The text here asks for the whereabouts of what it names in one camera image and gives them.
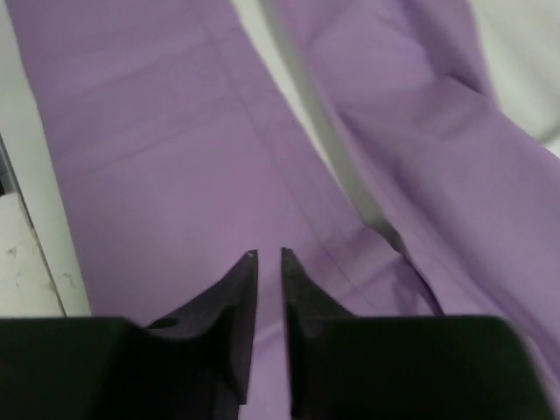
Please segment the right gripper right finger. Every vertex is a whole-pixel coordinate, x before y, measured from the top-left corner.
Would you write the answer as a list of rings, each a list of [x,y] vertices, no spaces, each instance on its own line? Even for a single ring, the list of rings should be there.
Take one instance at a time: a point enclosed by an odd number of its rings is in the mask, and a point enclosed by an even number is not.
[[[306,348],[330,319],[348,319],[350,311],[317,286],[291,248],[281,249],[284,336],[290,384],[290,416],[305,418]]]

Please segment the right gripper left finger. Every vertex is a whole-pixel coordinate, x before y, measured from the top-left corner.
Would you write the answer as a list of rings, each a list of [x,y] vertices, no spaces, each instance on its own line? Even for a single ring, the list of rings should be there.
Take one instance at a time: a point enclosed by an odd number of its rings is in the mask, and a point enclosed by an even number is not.
[[[241,405],[248,400],[257,289],[258,252],[253,249],[216,284],[148,326],[160,337],[200,346],[203,360]]]

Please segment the purple trousers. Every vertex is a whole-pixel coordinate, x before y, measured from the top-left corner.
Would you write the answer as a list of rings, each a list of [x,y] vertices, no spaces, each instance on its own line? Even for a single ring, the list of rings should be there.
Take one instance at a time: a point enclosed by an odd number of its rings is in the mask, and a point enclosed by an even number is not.
[[[248,400],[214,369],[158,414],[293,419],[281,249],[350,311],[304,419],[559,416],[559,161],[499,108],[465,1],[277,1],[381,210],[369,227],[228,1],[9,1],[90,309],[148,326],[258,252]]]

